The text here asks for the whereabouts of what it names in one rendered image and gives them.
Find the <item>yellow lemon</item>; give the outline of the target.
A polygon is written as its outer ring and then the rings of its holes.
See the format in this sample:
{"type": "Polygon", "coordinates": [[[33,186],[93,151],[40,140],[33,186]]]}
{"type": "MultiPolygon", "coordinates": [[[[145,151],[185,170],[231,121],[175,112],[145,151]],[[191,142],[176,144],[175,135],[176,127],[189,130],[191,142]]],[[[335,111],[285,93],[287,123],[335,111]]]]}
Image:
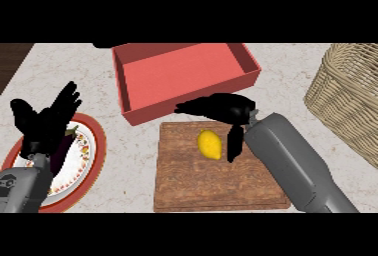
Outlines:
{"type": "Polygon", "coordinates": [[[211,130],[203,130],[198,135],[198,149],[207,158],[222,158],[222,139],[211,130]]]}

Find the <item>dark purple eggplant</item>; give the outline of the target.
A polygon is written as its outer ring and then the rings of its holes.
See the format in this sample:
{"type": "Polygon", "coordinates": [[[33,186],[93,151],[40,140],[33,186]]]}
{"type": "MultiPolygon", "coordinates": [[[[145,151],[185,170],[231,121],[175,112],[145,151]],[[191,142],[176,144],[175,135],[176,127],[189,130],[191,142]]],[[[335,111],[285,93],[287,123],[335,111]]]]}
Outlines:
{"type": "Polygon", "coordinates": [[[65,136],[62,138],[61,145],[58,147],[55,154],[50,156],[50,172],[53,173],[53,175],[58,175],[62,169],[65,157],[67,157],[71,145],[74,143],[76,137],[77,137],[77,127],[65,131],[65,136]]]}

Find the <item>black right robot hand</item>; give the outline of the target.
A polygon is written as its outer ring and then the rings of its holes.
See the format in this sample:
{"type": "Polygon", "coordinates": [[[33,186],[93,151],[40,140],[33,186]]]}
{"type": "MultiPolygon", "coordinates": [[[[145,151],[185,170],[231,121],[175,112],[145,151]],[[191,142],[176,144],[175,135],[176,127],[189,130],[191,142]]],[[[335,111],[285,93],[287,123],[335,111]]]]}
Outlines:
{"type": "Polygon", "coordinates": [[[234,162],[242,153],[244,128],[250,123],[250,112],[256,110],[256,102],[245,96],[231,93],[214,93],[176,105],[177,114],[204,116],[232,125],[228,134],[228,161],[234,162]]]}

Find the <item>brown wooden cutting board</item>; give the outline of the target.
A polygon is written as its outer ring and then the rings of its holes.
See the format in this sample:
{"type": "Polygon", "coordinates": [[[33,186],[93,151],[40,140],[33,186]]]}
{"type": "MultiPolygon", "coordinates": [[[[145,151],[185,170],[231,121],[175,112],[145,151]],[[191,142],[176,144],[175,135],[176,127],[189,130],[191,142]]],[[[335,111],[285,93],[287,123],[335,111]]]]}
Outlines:
{"type": "Polygon", "coordinates": [[[206,129],[226,138],[231,126],[206,121],[164,122],[160,126],[154,210],[287,209],[291,201],[248,149],[235,160],[203,156],[197,138],[206,129]]]}

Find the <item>black object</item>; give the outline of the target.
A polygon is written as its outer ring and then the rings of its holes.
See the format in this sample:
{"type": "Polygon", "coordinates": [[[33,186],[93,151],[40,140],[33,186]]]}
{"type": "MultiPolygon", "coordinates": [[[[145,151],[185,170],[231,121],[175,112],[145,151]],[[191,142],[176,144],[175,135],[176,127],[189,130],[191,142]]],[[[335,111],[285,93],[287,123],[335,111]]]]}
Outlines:
{"type": "Polygon", "coordinates": [[[121,45],[124,45],[124,44],[127,44],[127,43],[121,43],[121,44],[93,43],[93,46],[95,46],[95,48],[98,48],[98,49],[111,49],[111,48],[118,47],[118,46],[121,46],[121,45]]]}

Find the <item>red open box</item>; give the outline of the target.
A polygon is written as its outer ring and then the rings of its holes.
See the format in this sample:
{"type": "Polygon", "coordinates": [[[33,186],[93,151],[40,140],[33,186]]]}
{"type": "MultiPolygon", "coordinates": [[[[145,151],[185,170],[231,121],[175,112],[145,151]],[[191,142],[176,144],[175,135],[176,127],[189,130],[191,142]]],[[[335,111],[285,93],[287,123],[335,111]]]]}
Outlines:
{"type": "Polygon", "coordinates": [[[121,114],[136,126],[176,105],[254,85],[260,64],[242,43],[129,43],[113,48],[121,114]]]}

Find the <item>dark brown wooden surface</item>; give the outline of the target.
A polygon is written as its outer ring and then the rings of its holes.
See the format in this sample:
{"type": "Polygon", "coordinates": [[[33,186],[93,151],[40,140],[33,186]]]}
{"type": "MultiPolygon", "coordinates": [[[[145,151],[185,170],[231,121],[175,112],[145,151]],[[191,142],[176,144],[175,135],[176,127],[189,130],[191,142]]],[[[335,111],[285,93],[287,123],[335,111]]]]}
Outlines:
{"type": "Polygon", "coordinates": [[[0,94],[31,51],[33,43],[0,43],[0,94]]]}

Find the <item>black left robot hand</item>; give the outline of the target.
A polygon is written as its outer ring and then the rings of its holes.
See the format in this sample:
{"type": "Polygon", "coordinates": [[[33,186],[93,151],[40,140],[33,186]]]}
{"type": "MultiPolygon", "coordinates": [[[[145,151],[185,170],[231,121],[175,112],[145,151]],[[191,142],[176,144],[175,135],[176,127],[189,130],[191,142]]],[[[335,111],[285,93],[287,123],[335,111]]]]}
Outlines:
{"type": "Polygon", "coordinates": [[[53,155],[65,136],[67,126],[82,104],[77,84],[70,82],[53,101],[40,113],[22,99],[11,101],[15,117],[15,126],[24,134],[21,157],[30,159],[31,155],[53,155]]]}

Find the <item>tan wicker basket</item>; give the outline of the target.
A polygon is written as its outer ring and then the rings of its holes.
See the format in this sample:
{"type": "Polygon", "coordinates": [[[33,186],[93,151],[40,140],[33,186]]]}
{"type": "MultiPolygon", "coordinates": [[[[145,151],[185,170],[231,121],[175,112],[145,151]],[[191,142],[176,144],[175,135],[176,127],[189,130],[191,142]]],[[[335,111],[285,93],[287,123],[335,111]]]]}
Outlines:
{"type": "Polygon", "coordinates": [[[378,169],[378,43],[331,45],[304,105],[378,169]]]}

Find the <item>red-rimmed floral plate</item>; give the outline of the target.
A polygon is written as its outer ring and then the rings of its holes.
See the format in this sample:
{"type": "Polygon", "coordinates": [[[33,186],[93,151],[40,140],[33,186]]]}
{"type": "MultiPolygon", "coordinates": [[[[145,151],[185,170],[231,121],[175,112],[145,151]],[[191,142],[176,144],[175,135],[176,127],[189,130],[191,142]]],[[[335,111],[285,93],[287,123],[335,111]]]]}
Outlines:
{"type": "Polygon", "coordinates": [[[76,130],[76,139],[40,213],[64,212],[74,206],[96,182],[105,162],[107,137],[95,118],[77,113],[68,128],[76,130]]]}

